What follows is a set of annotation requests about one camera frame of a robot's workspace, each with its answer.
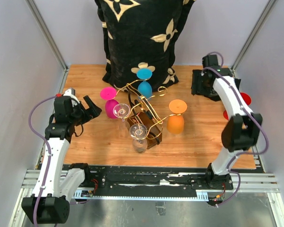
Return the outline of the blue wine glass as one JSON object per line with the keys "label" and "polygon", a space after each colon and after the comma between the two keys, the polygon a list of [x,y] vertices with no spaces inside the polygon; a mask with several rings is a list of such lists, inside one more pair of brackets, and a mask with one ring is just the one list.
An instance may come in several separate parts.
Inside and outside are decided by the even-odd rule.
{"label": "blue wine glass", "polygon": [[152,96],[152,87],[147,80],[152,77],[152,71],[150,69],[140,69],[137,72],[137,77],[142,80],[138,86],[139,93],[146,98],[150,98]]}

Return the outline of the pink wine glass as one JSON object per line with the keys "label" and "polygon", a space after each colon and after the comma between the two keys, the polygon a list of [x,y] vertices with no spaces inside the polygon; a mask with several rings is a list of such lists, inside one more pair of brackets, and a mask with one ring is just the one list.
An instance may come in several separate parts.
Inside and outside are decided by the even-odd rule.
{"label": "pink wine glass", "polygon": [[114,115],[114,107],[119,104],[118,101],[115,100],[117,91],[112,87],[105,87],[100,92],[100,97],[103,100],[106,100],[105,104],[105,112],[108,118],[115,119],[116,116]]}

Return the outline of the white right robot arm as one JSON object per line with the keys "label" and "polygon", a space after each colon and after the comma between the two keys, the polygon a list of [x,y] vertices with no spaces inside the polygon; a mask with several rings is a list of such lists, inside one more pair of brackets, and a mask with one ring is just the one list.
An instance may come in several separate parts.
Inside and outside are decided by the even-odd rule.
{"label": "white right robot arm", "polygon": [[237,158],[256,145],[263,118],[253,113],[239,92],[240,79],[223,67],[221,54],[210,52],[202,58],[201,70],[192,73],[192,95],[221,101],[228,122],[221,134],[222,150],[205,172],[205,184],[216,189],[230,180],[230,170]]}

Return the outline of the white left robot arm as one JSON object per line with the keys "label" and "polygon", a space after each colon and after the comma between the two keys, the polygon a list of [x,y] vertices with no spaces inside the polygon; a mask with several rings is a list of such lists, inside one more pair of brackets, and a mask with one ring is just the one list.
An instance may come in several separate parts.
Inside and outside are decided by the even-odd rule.
{"label": "white left robot arm", "polygon": [[31,128],[44,141],[45,152],[32,194],[21,203],[23,211],[36,227],[40,224],[64,224],[69,216],[70,201],[77,188],[93,185],[96,190],[99,185],[87,163],[71,164],[63,180],[61,173],[71,139],[78,136],[75,128],[100,116],[101,108],[89,96],[83,98],[88,108],[75,95],[57,94],[51,99],[54,100],[54,113],[49,118],[44,135]]}

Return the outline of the red wine glass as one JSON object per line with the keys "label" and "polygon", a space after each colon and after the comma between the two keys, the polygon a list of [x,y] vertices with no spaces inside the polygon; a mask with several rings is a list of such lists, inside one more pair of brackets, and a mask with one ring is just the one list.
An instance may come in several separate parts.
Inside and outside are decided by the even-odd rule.
{"label": "red wine glass", "polygon": [[[251,97],[250,97],[248,94],[244,93],[244,92],[240,92],[240,94],[241,94],[241,96],[242,96],[244,102],[246,103],[246,105],[250,105],[251,102],[252,102]],[[226,120],[229,119],[226,110],[223,111],[223,116],[224,116],[224,118],[225,118]]]}

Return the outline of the orange wine glass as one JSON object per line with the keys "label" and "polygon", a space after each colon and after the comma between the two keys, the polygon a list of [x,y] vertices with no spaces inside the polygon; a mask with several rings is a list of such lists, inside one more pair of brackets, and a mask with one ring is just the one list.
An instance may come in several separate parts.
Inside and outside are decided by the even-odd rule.
{"label": "orange wine glass", "polygon": [[183,100],[175,99],[169,103],[169,109],[174,115],[168,118],[167,130],[172,134],[180,134],[184,130],[182,114],[187,110],[187,104]]}

